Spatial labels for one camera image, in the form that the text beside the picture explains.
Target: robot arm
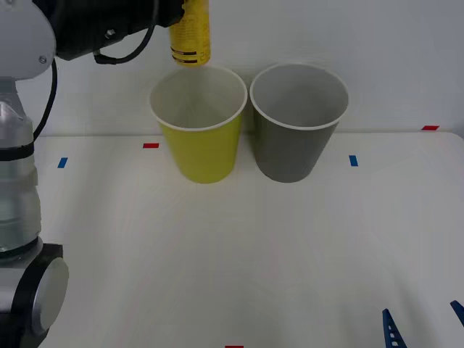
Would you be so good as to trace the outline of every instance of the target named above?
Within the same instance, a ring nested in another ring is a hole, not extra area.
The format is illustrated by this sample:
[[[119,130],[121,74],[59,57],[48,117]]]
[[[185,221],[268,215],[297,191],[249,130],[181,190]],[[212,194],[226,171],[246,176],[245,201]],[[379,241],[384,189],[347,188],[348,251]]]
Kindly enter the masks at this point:
[[[54,57],[71,60],[96,52],[100,64],[137,57],[155,25],[183,16],[183,0],[0,0],[0,347],[36,348],[65,299],[68,269],[62,246],[43,244],[36,133],[24,113],[16,81],[34,78]],[[148,29],[139,48],[122,59],[99,50]],[[53,104],[50,98],[44,120]]]

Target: blue object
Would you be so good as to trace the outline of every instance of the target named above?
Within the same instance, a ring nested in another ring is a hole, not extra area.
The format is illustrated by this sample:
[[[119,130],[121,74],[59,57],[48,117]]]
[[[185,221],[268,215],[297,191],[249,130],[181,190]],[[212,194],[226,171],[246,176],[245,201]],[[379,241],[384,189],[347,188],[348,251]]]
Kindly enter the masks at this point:
[[[401,334],[399,333],[389,310],[384,310],[382,313],[384,314],[384,336],[386,348],[407,348],[406,343],[403,341],[403,338],[401,337]]]
[[[356,156],[349,156],[349,161],[351,162],[352,167],[357,167],[357,158]]]
[[[451,307],[455,310],[457,317],[464,326],[464,307],[458,301],[451,302]]]
[[[63,169],[64,167],[66,167],[66,163],[67,163],[67,157],[63,157],[63,158],[59,161],[58,169]]]

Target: white wall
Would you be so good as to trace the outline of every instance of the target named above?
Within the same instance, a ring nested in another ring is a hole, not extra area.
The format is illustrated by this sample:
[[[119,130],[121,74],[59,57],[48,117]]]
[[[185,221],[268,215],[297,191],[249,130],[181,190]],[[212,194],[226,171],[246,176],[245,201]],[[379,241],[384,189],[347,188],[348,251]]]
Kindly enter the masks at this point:
[[[211,0],[212,63],[249,84],[264,67],[287,60],[336,71],[352,97],[339,131],[464,127],[464,1],[462,0]],[[143,33],[105,52],[122,56]],[[122,67],[93,57],[58,61],[59,95],[48,134],[152,134],[150,85],[175,69],[167,30]],[[50,72],[20,83],[38,122]]]

